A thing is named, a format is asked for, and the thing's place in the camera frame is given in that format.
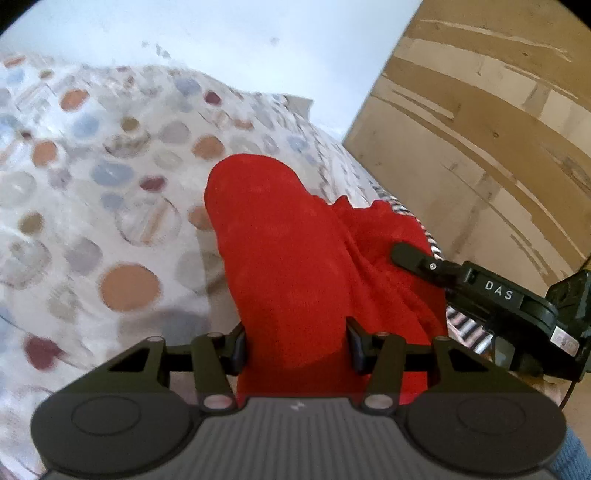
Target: screw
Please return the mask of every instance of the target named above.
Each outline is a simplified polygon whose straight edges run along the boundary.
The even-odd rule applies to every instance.
[[[227,410],[232,404],[232,399],[227,395],[209,395],[203,400],[203,405],[209,410]]]
[[[394,400],[392,400],[391,397],[381,393],[369,395],[365,397],[363,402],[366,407],[371,408],[372,410],[387,410],[394,405]]]

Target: dot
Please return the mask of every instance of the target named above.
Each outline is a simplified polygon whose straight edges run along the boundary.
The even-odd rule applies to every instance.
[[[138,196],[115,212],[115,225],[123,239],[139,247],[175,239],[181,224],[177,208],[162,195]]]
[[[23,171],[0,177],[0,207],[15,207],[25,203],[35,191],[37,182]]]
[[[201,92],[201,86],[192,78],[176,78],[174,79],[174,85],[184,96],[194,95],[195,93]]]
[[[189,222],[197,229],[204,231],[213,230],[213,225],[204,206],[196,206],[189,212]]]
[[[310,146],[310,144],[302,137],[289,137],[287,143],[293,151],[298,153],[303,153],[304,150],[307,150]]]
[[[41,80],[46,80],[50,77],[53,77],[53,70],[42,70],[39,72],[39,78]]]
[[[222,104],[222,99],[219,97],[219,95],[216,92],[212,92],[211,90],[205,94],[204,98],[206,103],[209,105],[218,106]]]
[[[185,288],[193,291],[205,289],[205,272],[201,253],[185,252],[178,259],[174,278]]]
[[[158,137],[163,143],[183,144],[189,139],[190,133],[187,125],[176,120],[162,128]]]
[[[39,212],[29,213],[18,222],[18,229],[25,235],[35,235],[43,230],[43,216]]]
[[[183,164],[183,159],[170,150],[161,150],[154,154],[154,163],[163,170],[176,170]]]
[[[0,283],[23,290],[36,283],[51,263],[51,254],[45,245],[30,238],[13,237],[2,270]]]
[[[56,168],[47,172],[49,185],[56,190],[65,190],[72,179],[67,168]]]
[[[58,358],[63,352],[49,338],[39,338],[29,336],[23,346],[27,360],[37,370],[52,369]]]
[[[17,129],[22,127],[22,124],[17,120],[17,117],[14,115],[2,115],[0,116],[0,125],[3,127],[8,127],[12,129]]]
[[[207,109],[203,112],[199,112],[199,115],[201,115],[207,123],[215,125],[220,130],[225,130],[232,126],[232,119],[224,110],[212,111],[211,109]]]
[[[252,130],[254,128],[254,125],[250,120],[243,121],[236,119],[234,120],[234,126],[240,130]]]
[[[204,252],[202,260],[206,286],[213,285],[224,277],[222,257],[212,252]]]
[[[306,161],[312,165],[313,167],[315,167],[316,165],[318,165],[318,161],[316,160],[316,158],[314,157],[314,155],[310,155],[309,153],[306,154],[304,156],[304,158],[306,159]]]
[[[72,133],[76,138],[88,138],[97,133],[99,121],[91,115],[82,115],[72,125]]]
[[[133,178],[134,169],[122,163],[105,161],[94,167],[90,176],[104,187],[118,187]]]
[[[114,157],[136,157],[148,148],[150,138],[148,132],[144,132],[142,135],[135,138],[131,138],[127,135],[116,135],[110,137],[103,146],[105,150]]]
[[[45,167],[57,158],[57,147],[51,140],[44,140],[35,145],[33,149],[33,164],[36,167]]]
[[[7,88],[0,88],[0,108],[7,106],[10,100],[10,91]]]
[[[126,116],[121,121],[121,130],[124,132],[132,132],[139,127],[139,122],[132,116]]]
[[[237,90],[234,90],[233,88],[230,88],[230,91],[236,95],[236,98],[238,98],[239,100],[244,100],[244,97],[242,96],[242,94],[240,92],[238,92]]]
[[[262,136],[262,147],[269,155],[274,155],[279,152],[279,147],[273,137],[267,134]]]
[[[214,160],[220,158],[225,150],[223,143],[217,137],[205,135],[197,140],[192,152],[196,157],[201,157],[205,160]]]
[[[67,285],[61,285],[51,292],[47,301],[47,311],[54,317],[72,322],[76,319],[80,300],[78,295]]]
[[[79,108],[87,98],[88,92],[86,90],[70,90],[62,97],[60,107],[65,112],[71,112]]]
[[[265,109],[261,105],[258,105],[256,103],[253,103],[251,106],[255,111],[256,119],[259,120],[260,123],[265,125],[265,127],[267,127],[269,130],[274,130],[275,125],[273,124],[273,120],[271,120],[271,117],[265,111]]]
[[[159,86],[154,88],[140,88],[139,91],[148,98],[156,98],[162,90],[163,88]]]
[[[103,252],[93,241],[87,238],[80,238],[64,254],[64,258],[73,272],[85,277],[99,265],[103,258]]]
[[[12,67],[16,67],[17,65],[20,65],[25,60],[26,60],[26,57],[22,56],[22,55],[19,57],[13,57],[11,59],[4,60],[4,66],[7,69],[11,69]]]
[[[129,312],[147,307],[158,299],[160,281],[142,265],[119,264],[103,277],[100,295],[111,310]]]
[[[103,208],[109,212],[116,212],[123,205],[124,198],[116,193],[104,193],[100,196]]]
[[[178,111],[182,113],[189,113],[193,111],[193,105],[184,99],[178,103],[177,107]]]
[[[160,192],[166,186],[166,179],[164,177],[145,177],[140,183],[139,187],[146,192]]]
[[[230,149],[232,153],[251,153],[253,155],[260,155],[261,149],[259,146],[242,137],[234,137],[230,140]]]
[[[23,69],[13,70],[5,79],[9,85],[21,83],[25,79],[25,71]]]

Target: blue sleeve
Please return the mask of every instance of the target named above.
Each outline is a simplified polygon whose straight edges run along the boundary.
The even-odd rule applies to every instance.
[[[591,459],[570,427],[550,471],[559,480],[591,480]]]

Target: logo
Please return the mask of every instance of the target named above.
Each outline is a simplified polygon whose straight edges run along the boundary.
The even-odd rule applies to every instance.
[[[485,290],[492,291],[495,295],[504,298],[505,300],[510,300],[513,297],[513,291],[509,290],[508,288],[504,287],[503,285],[495,286],[495,283],[488,280],[486,285],[484,285]]]
[[[290,405],[290,408],[295,411],[300,411],[301,408],[305,408],[305,407],[306,407],[306,405],[304,403],[302,403],[300,400],[298,400],[293,405]]]

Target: striped fabric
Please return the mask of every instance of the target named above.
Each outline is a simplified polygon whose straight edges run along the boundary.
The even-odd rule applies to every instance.
[[[408,210],[394,195],[386,191],[378,182],[367,173],[369,182],[375,190],[380,200],[388,202],[392,206],[392,210],[400,215],[409,215],[416,218],[410,210]],[[431,252],[433,257],[438,260],[443,260],[443,253],[437,246],[436,240],[426,230],[420,220],[417,222],[421,225],[429,245],[431,245]],[[449,336],[460,342],[462,345],[467,346],[471,350],[474,350],[478,354],[482,354],[488,350],[491,346],[492,335],[484,331],[484,329],[478,325],[471,318],[466,317],[463,313],[458,312],[454,308],[447,307],[447,329]]]

